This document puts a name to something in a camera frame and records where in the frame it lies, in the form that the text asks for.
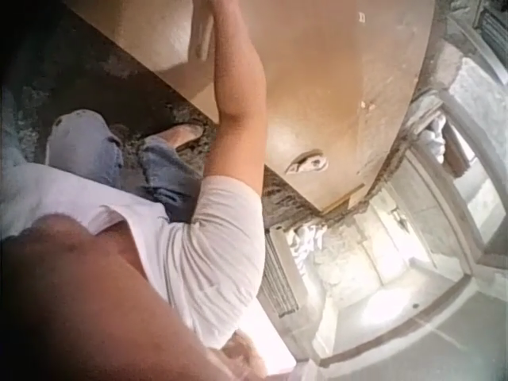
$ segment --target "t-shirt sleeve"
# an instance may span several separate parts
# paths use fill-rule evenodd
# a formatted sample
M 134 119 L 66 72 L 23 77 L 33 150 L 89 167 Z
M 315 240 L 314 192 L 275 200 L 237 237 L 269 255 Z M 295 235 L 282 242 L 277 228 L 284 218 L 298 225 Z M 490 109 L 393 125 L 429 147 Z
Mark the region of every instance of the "t-shirt sleeve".
M 173 306 L 220 348 L 256 297 L 264 270 L 260 196 L 239 180 L 203 180 L 192 222 L 173 224 L 166 283 Z

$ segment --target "plywood sheet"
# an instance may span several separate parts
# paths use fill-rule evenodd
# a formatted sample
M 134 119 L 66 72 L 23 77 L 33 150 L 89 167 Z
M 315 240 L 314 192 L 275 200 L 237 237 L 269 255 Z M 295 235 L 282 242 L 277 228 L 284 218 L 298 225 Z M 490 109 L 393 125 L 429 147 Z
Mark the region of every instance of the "plywood sheet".
M 201 2 L 67 4 L 217 120 L 212 59 L 193 53 Z M 410 101 L 432 2 L 242 0 L 241 6 L 267 73 L 267 165 L 319 210 L 362 184 L 368 190 Z M 327 172 L 284 175 L 295 157 L 316 148 L 329 158 Z

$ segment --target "leg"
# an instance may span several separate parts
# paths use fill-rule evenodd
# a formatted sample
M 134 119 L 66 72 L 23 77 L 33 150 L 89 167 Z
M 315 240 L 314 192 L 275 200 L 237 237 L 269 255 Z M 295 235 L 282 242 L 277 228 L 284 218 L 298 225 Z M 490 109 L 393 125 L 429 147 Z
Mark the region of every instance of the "leg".
M 77 110 L 56 119 L 46 164 L 109 187 L 120 186 L 121 143 L 101 115 Z
M 2 89 L 2 169 L 26 163 L 16 132 L 16 104 L 13 95 Z
M 180 125 L 147 137 L 140 149 L 148 184 L 140 195 L 164 205 L 171 222 L 191 221 L 201 187 L 201 176 L 179 158 L 175 148 L 201 135 L 201 127 Z

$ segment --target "foot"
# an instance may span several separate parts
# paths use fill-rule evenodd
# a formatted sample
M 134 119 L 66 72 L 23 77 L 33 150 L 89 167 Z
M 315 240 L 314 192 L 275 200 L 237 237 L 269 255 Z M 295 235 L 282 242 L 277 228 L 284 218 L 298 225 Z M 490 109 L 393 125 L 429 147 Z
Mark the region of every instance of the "foot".
M 162 133 L 157 133 L 155 136 L 164 139 L 169 146 L 178 148 L 190 141 L 199 139 L 203 131 L 204 128 L 200 125 L 183 124 L 171 127 Z

